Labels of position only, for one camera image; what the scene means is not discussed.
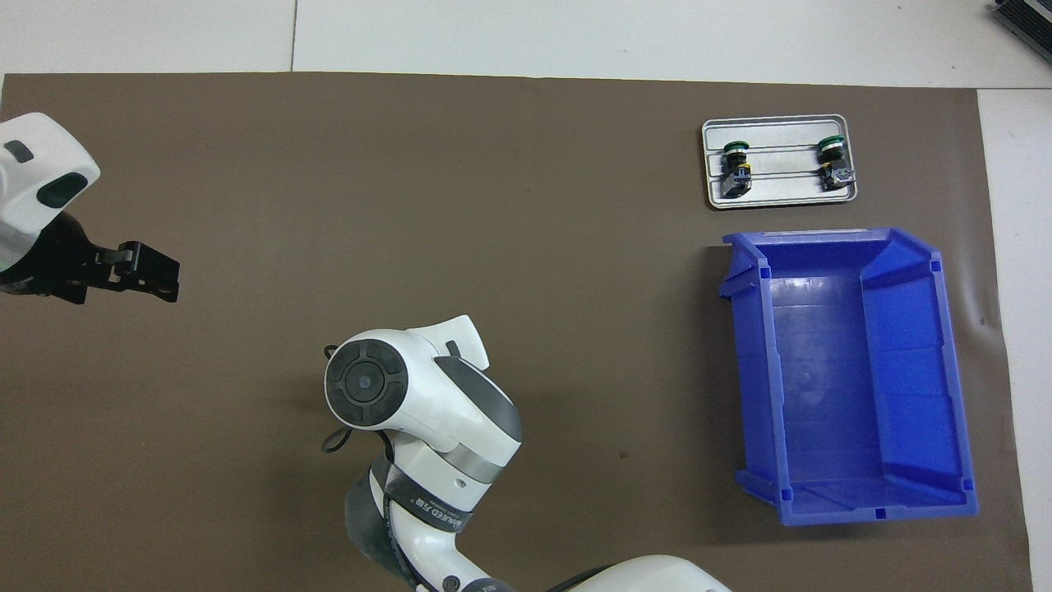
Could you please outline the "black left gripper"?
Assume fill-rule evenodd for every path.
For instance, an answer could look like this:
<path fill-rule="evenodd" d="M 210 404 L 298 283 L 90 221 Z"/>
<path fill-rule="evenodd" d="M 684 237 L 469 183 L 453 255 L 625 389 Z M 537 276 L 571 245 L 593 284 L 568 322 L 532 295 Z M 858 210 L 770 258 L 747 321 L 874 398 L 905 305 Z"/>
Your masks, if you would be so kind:
<path fill-rule="evenodd" d="M 118 247 L 113 270 L 125 280 L 141 281 L 103 282 L 97 260 L 101 252 L 72 215 L 57 215 L 29 252 L 1 274 L 1 289 L 12 295 L 54 295 L 74 304 L 85 303 L 87 289 L 147 294 L 166 303 L 178 300 L 177 260 L 141 241 L 127 241 Z"/>

